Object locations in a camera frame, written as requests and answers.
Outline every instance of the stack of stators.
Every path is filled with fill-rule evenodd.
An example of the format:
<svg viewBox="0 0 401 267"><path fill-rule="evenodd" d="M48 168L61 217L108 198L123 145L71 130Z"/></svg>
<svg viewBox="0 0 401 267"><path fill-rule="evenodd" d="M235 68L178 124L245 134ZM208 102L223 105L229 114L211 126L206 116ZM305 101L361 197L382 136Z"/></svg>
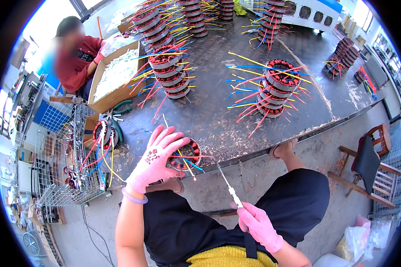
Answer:
<svg viewBox="0 0 401 267"><path fill-rule="evenodd" d="M357 81L359 83L363 83L366 80L366 77L361 69L359 69L359 70L357 70L357 72L355 72L355 78L357 78Z"/></svg>
<svg viewBox="0 0 401 267"><path fill-rule="evenodd" d="M344 74L349 70L350 67L353 66L355 60L357 60L360 55L359 52L355 49L354 43L348 37L344 37L339 41L336 51L334 52L336 55L335 58L332 58L332 61L336 61L331 68L328 70L334 75L339 75L340 72Z"/></svg>
<svg viewBox="0 0 401 267"><path fill-rule="evenodd" d="M173 50L174 45L168 44L153 51L153 54L160 53L166 50ZM182 50L172 51L172 53L179 53ZM155 60L154 56L150 56L150 66L159 83L168 93L168 97L172 99L182 98L190 91L188 84L190 81L185 79L187 77L186 71L183 71L184 64L182 63L181 55L160 55Z"/></svg>
<svg viewBox="0 0 401 267"><path fill-rule="evenodd" d="M280 70L289 70L294 68L294 66L284 60L274 59L266 63L269 68L265 69L264 75L273 74L276 72L281 72ZM286 73L280 73L273 76L267 76L266 79L261 81L261 85L258 89L260 91L257 97L257 109L261 114L269 118L278 117L283 111L283 104L286 99L291 96L297 85L300 82L299 74L297 70L291 71L291 74L296 76L292 77Z"/></svg>
<svg viewBox="0 0 401 267"><path fill-rule="evenodd" d="M233 19L233 8L235 7L235 3L233 2L233 0L219 0L219 3L220 3L219 19L232 20Z"/></svg>
<svg viewBox="0 0 401 267"><path fill-rule="evenodd" d="M137 14L132 23L137 32L142 33L145 42L153 48L174 43L174 39L166 27L165 20L159 16L157 8Z"/></svg>
<svg viewBox="0 0 401 267"><path fill-rule="evenodd" d="M193 34L193 37L198 38L208 35L198 0L178 0L178 5L184 7L182 13L187 18L186 25L191 27L189 32Z"/></svg>
<svg viewBox="0 0 401 267"><path fill-rule="evenodd" d="M275 35L279 32L282 17L286 11L285 2L282 0L264 0L264 4L265 12L263 13L263 19L260 20L262 27L257 33L260 38L257 40L272 44L275 41Z"/></svg>

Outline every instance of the human hand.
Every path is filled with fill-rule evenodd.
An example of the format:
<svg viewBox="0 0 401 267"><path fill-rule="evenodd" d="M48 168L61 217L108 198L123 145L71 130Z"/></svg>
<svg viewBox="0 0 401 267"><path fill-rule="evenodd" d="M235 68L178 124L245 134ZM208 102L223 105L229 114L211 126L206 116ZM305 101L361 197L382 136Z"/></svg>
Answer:
<svg viewBox="0 0 401 267"><path fill-rule="evenodd" d="M97 56L94 58L94 62L96 65L98 65L98 63L104 58L105 56L103 56L101 54L101 51L98 52Z"/></svg>
<svg viewBox="0 0 401 267"><path fill-rule="evenodd" d="M166 161L178 148L188 144L190 139L183 138L182 132L174 133L174 126L162 130L163 125L159 125L151 134L143 157L126 179L127 188L144 194L149 184L160 179L180 177L181 175L184 177L184 172L166 168Z"/></svg>
<svg viewBox="0 0 401 267"><path fill-rule="evenodd" d="M283 238L273 229L267 213L250 203L242 202L242 204L244 207L237 210L241 230L250 233L270 253L281 249Z"/></svg>

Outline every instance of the bracelet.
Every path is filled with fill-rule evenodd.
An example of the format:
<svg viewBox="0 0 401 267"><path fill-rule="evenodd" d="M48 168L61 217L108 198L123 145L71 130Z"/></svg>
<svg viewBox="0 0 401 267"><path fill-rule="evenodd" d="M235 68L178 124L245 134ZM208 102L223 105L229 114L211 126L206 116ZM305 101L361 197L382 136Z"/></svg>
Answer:
<svg viewBox="0 0 401 267"><path fill-rule="evenodd" d="M129 195L128 192L126 192L125 188L122 188L122 194L125 196L125 198L131 200L132 202L138 203L138 204L145 204L148 202L148 198L146 195L144 195L143 200L138 200L138 199L134 198L132 195Z"/></svg>

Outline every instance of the yellow cloth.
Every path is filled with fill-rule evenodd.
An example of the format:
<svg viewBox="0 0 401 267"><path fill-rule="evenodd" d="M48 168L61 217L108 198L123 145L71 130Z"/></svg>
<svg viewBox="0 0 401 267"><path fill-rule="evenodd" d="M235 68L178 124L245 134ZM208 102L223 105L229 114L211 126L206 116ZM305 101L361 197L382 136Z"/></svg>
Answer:
<svg viewBox="0 0 401 267"><path fill-rule="evenodd" d="M247 12L242 8L242 5L239 3L239 0L233 0L235 6L233 7L234 11L236 11L237 15L246 15Z"/></svg>
<svg viewBox="0 0 401 267"><path fill-rule="evenodd" d="M257 251L257 259L249 259L244 247L216 247L187 259L190 267L278 267L266 253Z"/></svg>

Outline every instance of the black chair seat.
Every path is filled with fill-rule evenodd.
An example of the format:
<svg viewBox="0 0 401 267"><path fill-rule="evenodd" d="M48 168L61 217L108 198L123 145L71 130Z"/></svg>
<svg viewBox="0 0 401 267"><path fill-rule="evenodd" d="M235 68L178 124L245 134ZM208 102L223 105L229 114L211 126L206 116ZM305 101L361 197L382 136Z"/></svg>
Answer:
<svg viewBox="0 0 401 267"><path fill-rule="evenodd" d="M361 137L358 144L358 152L351 169L361 176L369 195L373 192L373 185L379 166L380 158L374 151L371 137Z"/></svg>

